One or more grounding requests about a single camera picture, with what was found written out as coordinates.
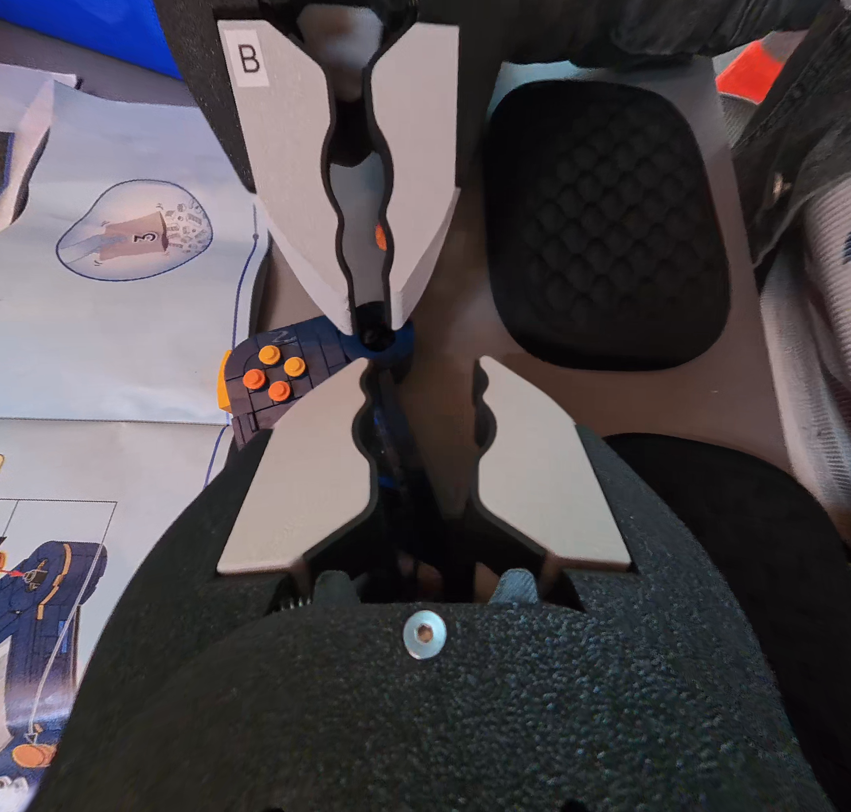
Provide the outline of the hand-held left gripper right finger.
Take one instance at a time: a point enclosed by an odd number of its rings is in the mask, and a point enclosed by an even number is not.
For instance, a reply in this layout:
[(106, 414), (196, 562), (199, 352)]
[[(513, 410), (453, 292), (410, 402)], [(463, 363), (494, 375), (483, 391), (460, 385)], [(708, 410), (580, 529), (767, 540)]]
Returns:
[(470, 550), (502, 575), (554, 587), (564, 569), (627, 572), (621, 530), (572, 416), (490, 356), (473, 372)]

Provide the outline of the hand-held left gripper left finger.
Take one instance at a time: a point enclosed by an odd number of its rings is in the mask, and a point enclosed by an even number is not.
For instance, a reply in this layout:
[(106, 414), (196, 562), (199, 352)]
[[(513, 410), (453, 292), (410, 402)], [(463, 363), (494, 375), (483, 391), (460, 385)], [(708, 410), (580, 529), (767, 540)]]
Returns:
[(358, 359), (296, 402), (275, 424), (216, 571), (325, 571), (356, 579), (379, 543), (378, 473), (363, 444), (371, 361)]

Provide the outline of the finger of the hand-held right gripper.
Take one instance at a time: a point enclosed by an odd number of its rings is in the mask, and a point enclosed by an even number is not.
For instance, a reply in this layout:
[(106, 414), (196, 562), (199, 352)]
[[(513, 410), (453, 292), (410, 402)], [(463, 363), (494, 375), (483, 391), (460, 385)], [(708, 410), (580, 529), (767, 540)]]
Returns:
[(386, 167), (387, 313), (401, 328), (435, 270), (460, 196), (455, 182), (460, 29), (415, 22), (368, 65), (368, 123)]
[(219, 37), (257, 196), (306, 293), (341, 332), (356, 319), (330, 183), (335, 104), (324, 68), (262, 19), (220, 19)]

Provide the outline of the blue brick game console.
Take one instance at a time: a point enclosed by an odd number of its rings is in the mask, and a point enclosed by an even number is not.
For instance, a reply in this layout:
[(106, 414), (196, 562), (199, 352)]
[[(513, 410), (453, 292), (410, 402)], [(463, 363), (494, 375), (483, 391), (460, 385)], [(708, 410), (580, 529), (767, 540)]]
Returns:
[(220, 365), (219, 405), (230, 415), (228, 467), (262, 431), (270, 430), (297, 402), (358, 359), (373, 361), (401, 382), (411, 368), (415, 332), (407, 321), (395, 344), (374, 353), (356, 335), (342, 333), (327, 317), (313, 317), (258, 333), (229, 350)]

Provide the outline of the black round toy piece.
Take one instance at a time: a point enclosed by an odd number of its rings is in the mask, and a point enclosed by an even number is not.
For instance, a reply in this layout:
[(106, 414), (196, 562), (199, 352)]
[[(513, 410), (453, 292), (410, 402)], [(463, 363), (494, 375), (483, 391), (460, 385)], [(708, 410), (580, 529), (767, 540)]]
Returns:
[(380, 353), (396, 342), (396, 333), (386, 320), (384, 303), (374, 300), (356, 307), (356, 338), (369, 352)]

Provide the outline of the blue plastic bin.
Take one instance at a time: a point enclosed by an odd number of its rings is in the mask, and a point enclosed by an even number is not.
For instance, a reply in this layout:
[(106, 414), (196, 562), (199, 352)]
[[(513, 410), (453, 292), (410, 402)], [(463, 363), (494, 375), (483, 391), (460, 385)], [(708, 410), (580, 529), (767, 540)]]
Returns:
[(1, 0), (12, 24), (180, 79), (153, 0)]

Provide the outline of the white instruction booklet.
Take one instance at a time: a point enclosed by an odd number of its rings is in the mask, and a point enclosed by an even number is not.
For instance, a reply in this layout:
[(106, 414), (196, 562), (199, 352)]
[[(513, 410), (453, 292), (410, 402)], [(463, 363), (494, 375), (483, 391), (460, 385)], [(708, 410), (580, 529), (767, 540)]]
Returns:
[(19, 111), (2, 116), (1, 228), (8, 228), (20, 215), (26, 192), (46, 141), (53, 114), (55, 83), (47, 79)]

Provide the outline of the black quilted pad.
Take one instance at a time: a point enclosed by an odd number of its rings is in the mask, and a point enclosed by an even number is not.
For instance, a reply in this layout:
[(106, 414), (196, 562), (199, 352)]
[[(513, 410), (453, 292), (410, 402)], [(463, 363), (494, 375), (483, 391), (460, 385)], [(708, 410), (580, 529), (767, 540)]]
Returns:
[(488, 276), (509, 335), (568, 369), (655, 371), (722, 335), (729, 261), (685, 116), (652, 91), (510, 91), (483, 149)]

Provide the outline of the open light blue instruction booklet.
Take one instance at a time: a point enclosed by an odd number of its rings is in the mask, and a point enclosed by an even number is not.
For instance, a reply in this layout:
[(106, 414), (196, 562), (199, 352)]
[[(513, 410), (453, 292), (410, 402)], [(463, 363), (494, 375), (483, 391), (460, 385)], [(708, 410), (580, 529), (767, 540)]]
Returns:
[(2, 810), (24, 808), (136, 569), (223, 467), (216, 381), (249, 334), (259, 204), (194, 107), (2, 66), (52, 121), (2, 230)]

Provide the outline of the person's black pants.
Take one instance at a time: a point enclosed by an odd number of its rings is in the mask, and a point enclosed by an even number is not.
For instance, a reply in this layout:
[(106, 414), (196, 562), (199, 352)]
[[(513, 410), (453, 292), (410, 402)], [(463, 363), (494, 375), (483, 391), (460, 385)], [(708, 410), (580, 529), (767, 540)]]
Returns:
[(837, 810), (850, 809), (850, 574), (819, 502), (752, 455), (654, 434), (606, 443), (703, 545), (750, 620), (793, 730)]

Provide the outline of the person's white printed shirt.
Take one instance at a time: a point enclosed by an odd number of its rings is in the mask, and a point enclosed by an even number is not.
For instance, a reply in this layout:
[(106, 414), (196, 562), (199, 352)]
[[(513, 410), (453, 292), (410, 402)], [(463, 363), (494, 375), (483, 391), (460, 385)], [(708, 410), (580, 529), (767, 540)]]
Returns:
[(718, 91), (786, 450), (849, 545), (849, 29), (772, 32)]

